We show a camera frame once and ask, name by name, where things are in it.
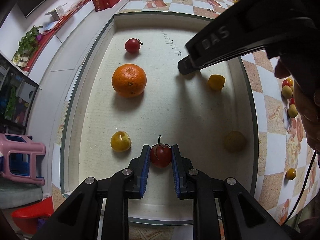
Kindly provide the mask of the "green potted plant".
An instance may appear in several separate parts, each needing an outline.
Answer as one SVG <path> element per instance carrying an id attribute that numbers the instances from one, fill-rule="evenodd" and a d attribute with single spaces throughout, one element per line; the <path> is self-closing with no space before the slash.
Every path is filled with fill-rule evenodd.
<path id="1" fill-rule="evenodd" d="M 22 54 L 28 54 L 32 55 L 39 47 L 39 41 L 37 37 L 41 34 L 40 29 L 42 29 L 43 26 L 39 25 L 38 27 L 33 25 L 33 27 L 25 33 L 25 35 L 21 38 L 21 40 L 18 42 L 19 48 L 17 52 Z"/>

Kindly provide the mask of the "large orange mandarin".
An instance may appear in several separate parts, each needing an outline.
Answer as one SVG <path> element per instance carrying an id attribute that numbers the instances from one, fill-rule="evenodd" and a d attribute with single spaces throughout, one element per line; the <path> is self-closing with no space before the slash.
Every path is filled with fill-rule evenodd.
<path id="1" fill-rule="evenodd" d="M 112 87 L 124 98 L 134 98 L 144 92 L 147 84 L 145 71 L 136 64 L 124 64 L 112 75 Z"/>

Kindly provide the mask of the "small yellow tomato left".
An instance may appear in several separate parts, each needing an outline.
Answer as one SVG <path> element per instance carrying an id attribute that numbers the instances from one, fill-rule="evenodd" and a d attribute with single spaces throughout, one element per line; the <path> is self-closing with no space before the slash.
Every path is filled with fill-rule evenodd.
<path id="1" fill-rule="evenodd" d="M 118 131 L 112 135 L 110 145 L 115 152 L 125 152 L 131 147 L 131 138 L 126 132 Z"/>

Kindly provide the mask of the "shallow cardboard box tray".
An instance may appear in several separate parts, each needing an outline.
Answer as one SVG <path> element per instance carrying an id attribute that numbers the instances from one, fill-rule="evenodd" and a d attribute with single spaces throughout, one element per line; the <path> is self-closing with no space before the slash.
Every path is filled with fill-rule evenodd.
<path id="1" fill-rule="evenodd" d="M 169 12 L 116 14 L 90 49 L 73 89 L 61 141 L 60 186 L 68 197 L 87 177 L 109 178 L 139 157 L 144 145 L 176 144 L 193 167 L 217 179 L 235 178 L 255 192 L 258 169 L 258 124 L 253 94 L 242 59 L 223 61 L 181 75 L 178 62 L 185 44 L 209 20 Z M 136 54 L 125 50 L 131 38 L 143 45 Z M 119 96 L 112 87 L 114 71 L 136 64 L 147 76 L 144 92 Z M 225 77 L 221 91 L 208 86 L 211 75 Z M 112 150 L 118 131 L 131 138 L 125 152 Z M 231 131 L 241 132 L 246 147 L 237 153 L 223 145 Z"/>

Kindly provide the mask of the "red basin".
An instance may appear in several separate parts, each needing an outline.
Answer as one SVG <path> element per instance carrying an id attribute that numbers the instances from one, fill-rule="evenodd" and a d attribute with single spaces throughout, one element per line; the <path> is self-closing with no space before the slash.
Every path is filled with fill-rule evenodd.
<path id="1" fill-rule="evenodd" d="M 20 230 L 34 235 L 53 213 L 53 200 L 52 197 L 48 197 L 36 204 L 15 210 L 11 217 Z"/>

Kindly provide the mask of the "pink plastic stool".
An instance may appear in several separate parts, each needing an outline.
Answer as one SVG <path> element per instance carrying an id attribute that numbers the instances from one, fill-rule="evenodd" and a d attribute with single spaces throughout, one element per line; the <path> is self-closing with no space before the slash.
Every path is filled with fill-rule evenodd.
<path id="1" fill-rule="evenodd" d="M 5 179 L 43 186 L 45 179 L 37 172 L 37 161 L 45 155 L 45 145 L 31 136 L 1 134 L 1 176 Z"/>

